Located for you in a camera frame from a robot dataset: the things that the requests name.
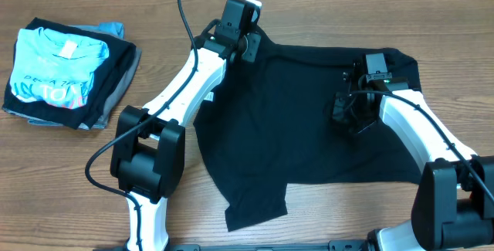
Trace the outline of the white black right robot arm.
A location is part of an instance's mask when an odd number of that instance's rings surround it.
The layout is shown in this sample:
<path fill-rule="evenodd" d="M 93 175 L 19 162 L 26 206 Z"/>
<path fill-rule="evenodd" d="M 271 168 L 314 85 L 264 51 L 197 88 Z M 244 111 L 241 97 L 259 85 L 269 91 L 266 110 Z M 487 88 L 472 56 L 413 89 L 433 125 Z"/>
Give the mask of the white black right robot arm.
<path fill-rule="evenodd" d="M 452 250 L 493 243 L 493 158 L 477 155 L 434 115 L 422 92 L 367 54 L 343 75 L 331 121 L 357 135 L 382 122 L 421 171 L 410 220 L 375 229 L 352 250 Z"/>

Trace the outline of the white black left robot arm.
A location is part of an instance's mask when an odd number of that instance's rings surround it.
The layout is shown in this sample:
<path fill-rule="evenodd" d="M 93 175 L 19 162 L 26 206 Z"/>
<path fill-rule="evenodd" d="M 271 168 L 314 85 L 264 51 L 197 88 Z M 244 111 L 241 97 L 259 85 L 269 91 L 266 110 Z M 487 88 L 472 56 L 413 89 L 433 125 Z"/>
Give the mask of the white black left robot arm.
<path fill-rule="evenodd" d="M 127 250 L 166 249 L 167 200 L 184 170 L 185 128 L 229 66 L 255 60 L 261 10 L 257 0 L 227 0 L 170 84 L 142 108 L 128 106 L 120 114 L 110 173 L 130 210 Z"/>

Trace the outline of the black t-shirt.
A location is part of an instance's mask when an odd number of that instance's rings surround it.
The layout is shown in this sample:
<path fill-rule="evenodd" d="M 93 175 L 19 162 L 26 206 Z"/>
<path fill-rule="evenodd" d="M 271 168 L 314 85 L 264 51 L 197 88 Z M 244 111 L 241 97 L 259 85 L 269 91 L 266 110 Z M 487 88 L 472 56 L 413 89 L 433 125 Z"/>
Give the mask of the black t-shirt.
<path fill-rule="evenodd" d="M 400 181 L 421 172 L 396 133 L 377 122 L 350 135 L 329 118 L 343 75 L 365 48 L 280 45 L 263 36 L 194 121 L 205 167 L 228 202 L 229 231 L 287 213 L 290 184 Z"/>

